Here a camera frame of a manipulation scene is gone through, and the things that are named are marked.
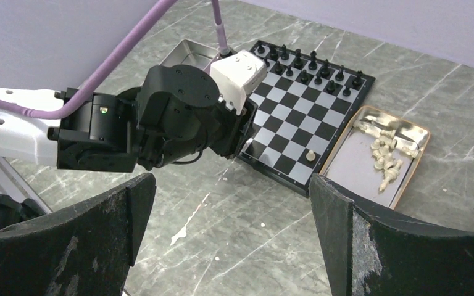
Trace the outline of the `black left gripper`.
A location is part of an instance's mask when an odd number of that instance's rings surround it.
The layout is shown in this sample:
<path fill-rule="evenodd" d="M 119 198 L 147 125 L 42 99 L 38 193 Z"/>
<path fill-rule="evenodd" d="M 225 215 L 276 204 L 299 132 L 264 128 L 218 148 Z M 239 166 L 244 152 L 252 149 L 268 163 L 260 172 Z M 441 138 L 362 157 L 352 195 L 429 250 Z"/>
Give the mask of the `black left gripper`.
<path fill-rule="evenodd" d="M 210 148 L 221 157 L 235 158 L 255 133 L 253 124 L 258 109 L 254 101 L 245 99 L 241 113 L 237 114 L 234 105 L 222 98 L 210 107 L 196 109 L 201 124 L 198 149 Z"/>

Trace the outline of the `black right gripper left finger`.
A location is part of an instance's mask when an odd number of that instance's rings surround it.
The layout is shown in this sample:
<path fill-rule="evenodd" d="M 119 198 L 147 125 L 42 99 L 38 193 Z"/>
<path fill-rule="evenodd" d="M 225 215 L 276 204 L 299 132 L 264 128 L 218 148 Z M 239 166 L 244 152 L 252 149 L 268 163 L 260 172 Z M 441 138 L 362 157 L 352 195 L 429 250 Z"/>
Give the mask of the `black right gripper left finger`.
<path fill-rule="evenodd" d="M 0 295 L 121 295 L 155 194 L 143 173 L 0 230 Z"/>

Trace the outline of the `white chess piece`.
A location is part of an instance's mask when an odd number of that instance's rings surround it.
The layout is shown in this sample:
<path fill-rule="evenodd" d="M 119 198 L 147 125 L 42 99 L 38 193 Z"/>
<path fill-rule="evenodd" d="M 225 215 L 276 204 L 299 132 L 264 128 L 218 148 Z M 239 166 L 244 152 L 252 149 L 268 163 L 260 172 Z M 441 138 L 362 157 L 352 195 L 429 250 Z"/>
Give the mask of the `white chess piece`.
<path fill-rule="evenodd" d="M 307 153 L 306 153 L 306 160 L 308 162 L 313 162 L 314 160 L 316 159 L 316 154 L 314 151 L 312 150 L 309 150 Z"/>

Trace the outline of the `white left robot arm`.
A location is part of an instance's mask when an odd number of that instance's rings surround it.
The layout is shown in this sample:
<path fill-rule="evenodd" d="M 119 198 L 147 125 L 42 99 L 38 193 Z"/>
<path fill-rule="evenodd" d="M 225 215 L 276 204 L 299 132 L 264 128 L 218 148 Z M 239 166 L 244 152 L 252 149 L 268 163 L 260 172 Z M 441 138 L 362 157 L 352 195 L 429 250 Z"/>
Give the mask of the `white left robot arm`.
<path fill-rule="evenodd" d="M 141 86 L 94 93 L 60 120 L 0 111 L 0 156 L 113 173 L 190 164 L 206 149 L 232 159 L 254 132 L 248 97 L 265 76 L 263 63 L 156 65 Z"/>

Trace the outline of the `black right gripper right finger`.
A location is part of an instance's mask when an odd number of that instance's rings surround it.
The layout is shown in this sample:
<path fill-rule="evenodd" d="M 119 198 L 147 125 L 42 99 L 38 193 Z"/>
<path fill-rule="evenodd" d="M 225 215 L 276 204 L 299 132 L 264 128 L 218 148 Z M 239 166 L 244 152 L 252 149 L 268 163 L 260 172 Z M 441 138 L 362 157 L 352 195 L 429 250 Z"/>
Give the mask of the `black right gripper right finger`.
<path fill-rule="evenodd" d="M 322 175 L 309 197 L 333 295 L 474 295 L 474 231 L 412 218 Z"/>

